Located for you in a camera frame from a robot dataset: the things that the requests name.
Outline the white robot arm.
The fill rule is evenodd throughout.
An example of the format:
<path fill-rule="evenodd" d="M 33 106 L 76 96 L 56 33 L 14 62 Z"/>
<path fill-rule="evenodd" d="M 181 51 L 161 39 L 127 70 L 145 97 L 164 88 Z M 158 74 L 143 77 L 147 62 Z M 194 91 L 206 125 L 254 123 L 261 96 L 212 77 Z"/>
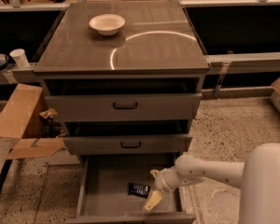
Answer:
<path fill-rule="evenodd" d="M 175 165 L 150 172 L 154 187 L 144 209 L 151 211 L 165 194 L 206 177 L 240 190 L 239 224 L 280 224 L 280 144 L 254 148 L 244 162 L 204 161 L 182 155 Z"/>

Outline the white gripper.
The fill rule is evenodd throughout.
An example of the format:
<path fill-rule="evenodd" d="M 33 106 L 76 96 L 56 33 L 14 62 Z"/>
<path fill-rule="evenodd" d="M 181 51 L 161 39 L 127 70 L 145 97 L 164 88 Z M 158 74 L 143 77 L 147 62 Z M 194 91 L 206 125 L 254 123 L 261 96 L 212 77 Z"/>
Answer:
<path fill-rule="evenodd" d="M 162 193 L 173 192 L 181 185 L 181 178 L 174 166 L 160 171 L 153 169 L 150 174 L 155 178 L 154 185 L 157 190 L 152 190 L 148 194 L 143 206 L 143 210 L 147 212 L 150 212 L 161 202 Z"/>

